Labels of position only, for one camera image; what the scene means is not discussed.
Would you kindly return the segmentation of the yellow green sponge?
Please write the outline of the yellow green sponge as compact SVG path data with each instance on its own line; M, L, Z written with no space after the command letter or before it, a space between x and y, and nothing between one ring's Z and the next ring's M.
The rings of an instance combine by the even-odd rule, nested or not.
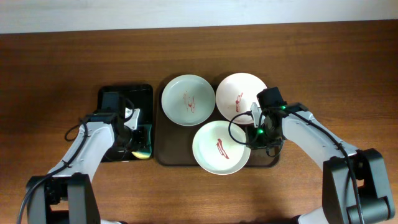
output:
M138 159L149 159L152 156L151 124L139 125L132 132L131 153Z

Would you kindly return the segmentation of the white plate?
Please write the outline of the white plate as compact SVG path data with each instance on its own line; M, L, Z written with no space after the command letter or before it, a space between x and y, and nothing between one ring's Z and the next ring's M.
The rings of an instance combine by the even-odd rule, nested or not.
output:
M227 121L212 121L195 134L192 152L197 163L216 175L229 175L242 169L249 160L251 150L243 142L242 128Z

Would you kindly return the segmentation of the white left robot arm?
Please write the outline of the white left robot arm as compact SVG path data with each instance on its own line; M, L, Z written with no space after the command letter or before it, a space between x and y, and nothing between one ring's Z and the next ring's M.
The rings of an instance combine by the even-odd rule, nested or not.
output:
M98 107L75 127L76 137L62 160L27 183L17 222L104 223L92 180L102 161L127 162L152 156L152 94L106 91Z

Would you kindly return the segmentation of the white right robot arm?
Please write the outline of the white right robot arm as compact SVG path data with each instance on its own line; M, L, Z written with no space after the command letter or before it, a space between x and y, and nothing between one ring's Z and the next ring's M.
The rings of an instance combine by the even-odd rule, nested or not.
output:
M247 134L251 149L270 151L289 140L322 170L322 205L299 215L296 223L379 223L395 217L396 207L382 154L361 150L333 134L301 103L288 104L278 88L256 94Z

